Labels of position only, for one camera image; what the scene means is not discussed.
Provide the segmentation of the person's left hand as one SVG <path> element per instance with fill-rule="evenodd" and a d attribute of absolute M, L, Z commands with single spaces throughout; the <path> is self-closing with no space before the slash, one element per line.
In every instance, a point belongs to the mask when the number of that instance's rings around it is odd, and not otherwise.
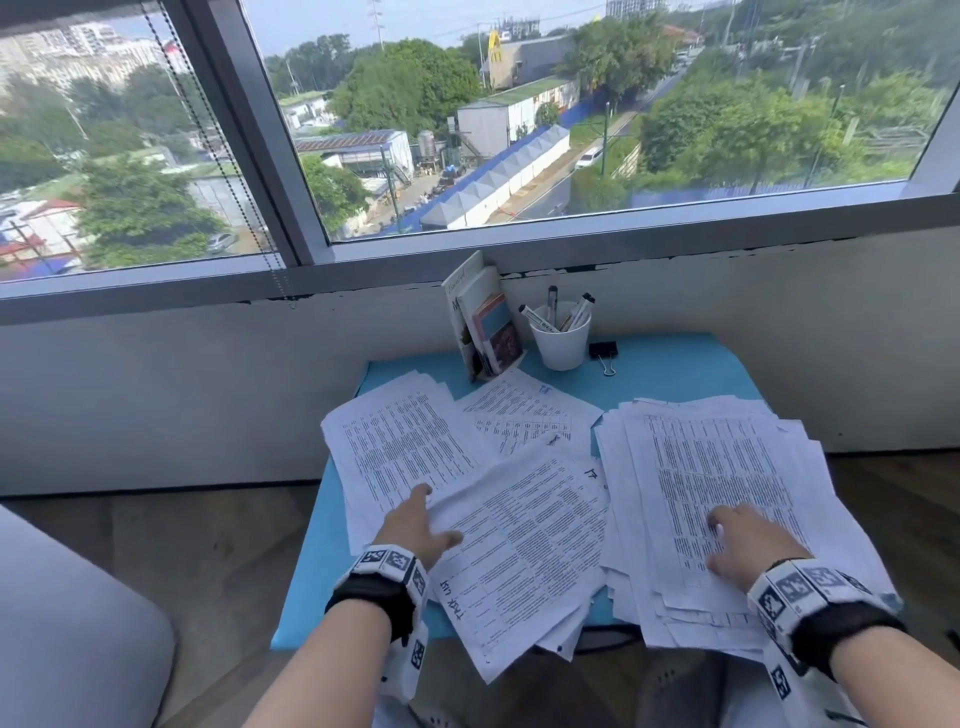
<path fill-rule="evenodd" d="M 426 483 L 414 486 L 409 496 L 385 516 L 371 542 L 376 546 L 396 546 L 412 552 L 427 572 L 432 571 L 446 554 L 429 557 L 429 534 L 442 532 L 433 532 L 429 523 L 426 500 L 431 493 L 432 488 Z"/>

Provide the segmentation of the person's right hand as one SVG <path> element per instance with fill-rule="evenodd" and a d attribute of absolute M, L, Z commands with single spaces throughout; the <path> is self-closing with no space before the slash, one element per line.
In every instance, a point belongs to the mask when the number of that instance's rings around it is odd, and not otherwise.
<path fill-rule="evenodd" d="M 786 528 L 767 519 L 749 503 L 716 506 L 706 521 L 718 535 L 722 547 L 719 552 L 738 555 L 741 577 L 722 579 L 743 593 L 748 593 L 775 564 L 813 557 Z"/>

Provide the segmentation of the person's left forearm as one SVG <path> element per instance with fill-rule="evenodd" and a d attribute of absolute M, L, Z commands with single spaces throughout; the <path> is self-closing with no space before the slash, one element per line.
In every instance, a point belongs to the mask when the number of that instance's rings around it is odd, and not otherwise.
<path fill-rule="evenodd" d="M 390 619 L 362 600 L 336 604 L 259 699 L 243 728 L 372 728 Z"/>

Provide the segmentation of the person's right forearm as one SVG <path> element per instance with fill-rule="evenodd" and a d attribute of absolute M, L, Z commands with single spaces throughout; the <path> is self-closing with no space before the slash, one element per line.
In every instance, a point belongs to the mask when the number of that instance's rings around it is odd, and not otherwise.
<path fill-rule="evenodd" d="M 960 669 L 904 632 L 849 637 L 829 664 L 870 728 L 960 728 Z"/>

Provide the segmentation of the printed sheets with handwriting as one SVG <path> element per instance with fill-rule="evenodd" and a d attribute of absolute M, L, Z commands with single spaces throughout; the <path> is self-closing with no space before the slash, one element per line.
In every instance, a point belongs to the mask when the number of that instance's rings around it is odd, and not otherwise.
<path fill-rule="evenodd" d="M 564 641 L 600 590 L 609 499 L 594 471 L 546 436 L 430 508 L 431 525 L 462 542 L 431 569 L 429 597 L 486 684 L 547 636 Z"/>

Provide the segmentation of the large pile of printed sheets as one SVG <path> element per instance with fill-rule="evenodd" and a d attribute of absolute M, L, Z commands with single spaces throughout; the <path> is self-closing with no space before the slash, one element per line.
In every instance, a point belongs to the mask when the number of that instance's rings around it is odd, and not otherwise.
<path fill-rule="evenodd" d="M 895 614 L 904 602 L 864 529 L 837 496 L 822 445 L 759 399 L 637 398 L 594 436 L 609 493 L 601 565 L 613 618 L 650 649 L 762 660 L 762 625 L 710 572 L 722 550 L 714 507 L 750 504 Z"/>

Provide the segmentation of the printed sheet with blue mark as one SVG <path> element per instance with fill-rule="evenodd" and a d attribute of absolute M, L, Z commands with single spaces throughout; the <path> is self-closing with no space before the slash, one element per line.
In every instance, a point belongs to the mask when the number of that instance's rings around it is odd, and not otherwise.
<path fill-rule="evenodd" d="M 569 442 L 576 455 L 590 457 L 592 430 L 603 415 L 599 407 L 518 368 L 457 399 L 455 406 L 505 457 L 536 440 L 557 437 Z"/>

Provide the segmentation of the blue and pink booklet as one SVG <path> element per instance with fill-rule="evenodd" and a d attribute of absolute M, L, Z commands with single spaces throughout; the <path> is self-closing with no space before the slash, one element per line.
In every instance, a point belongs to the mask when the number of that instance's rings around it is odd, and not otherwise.
<path fill-rule="evenodd" d="M 522 358 L 520 334 L 503 293 L 488 296 L 474 311 L 471 321 L 493 377 L 503 374 Z"/>

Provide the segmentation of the white plastic cup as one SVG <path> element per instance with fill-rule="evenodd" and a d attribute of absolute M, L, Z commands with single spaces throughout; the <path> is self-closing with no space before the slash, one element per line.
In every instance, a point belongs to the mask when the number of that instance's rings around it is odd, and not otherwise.
<path fill-rule="evenodd" d="M 591 303 L 584 303 L 583 306 L 585 312 L 577 314 L 565 331 L 547 330 L 526 317 L 542 364 L 547 369 L 567 372 L 585 362 L 594 306 Z"/>

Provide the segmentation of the tall white booklet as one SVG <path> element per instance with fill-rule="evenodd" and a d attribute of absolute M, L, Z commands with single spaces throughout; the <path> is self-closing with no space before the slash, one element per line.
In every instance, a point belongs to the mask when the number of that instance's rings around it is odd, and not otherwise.
<path fill-rule="evenodd" d="M 484 373 L 484 365 L 474 346 L 473 334 L 469 329 L 467 319 L 458 301 L 458 295 L 475 276 L 485 267 L 483 253 L 475 251 L 467 260 L 457 267 L 443 281 L 443 290 L 450 314 L 450 321 L 457 340 L 457 346 L 462 357 L 467 377 L 475 383 Z"/>

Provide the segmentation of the beige booklet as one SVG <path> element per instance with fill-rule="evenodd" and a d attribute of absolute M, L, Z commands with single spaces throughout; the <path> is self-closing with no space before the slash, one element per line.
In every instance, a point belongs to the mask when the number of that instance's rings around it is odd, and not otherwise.
<path fill-rule="evenodd" d="M 487 265 L 476 273 L 469 273 L 465 281 L 456 289 L 455 299 L 462 319 L 475 350 L 483 357 L 487 355 L 484 344 L 486 336 L 482 332 L 482 325 L 478 323 L 479 312 L 490 297 L 496 297 L 501 293 L 499 280 L 497 267 Z"/>

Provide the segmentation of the grey window frame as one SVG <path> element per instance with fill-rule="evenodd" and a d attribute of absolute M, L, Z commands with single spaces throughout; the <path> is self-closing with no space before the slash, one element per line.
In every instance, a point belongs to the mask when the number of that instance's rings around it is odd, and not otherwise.
<path fill-rule="evenodd" d="M 960 134 L 953 99 L 906 182 L 716 200 L 462 232 L 333 245 L 238 0 L 159 0 L 211 102 L 275 252 L 0 284 L 0 304 L 44 306 L 39 320 L 431 284 L 480 250 L 502 273 L 597 266 L 960 226 Z"/>

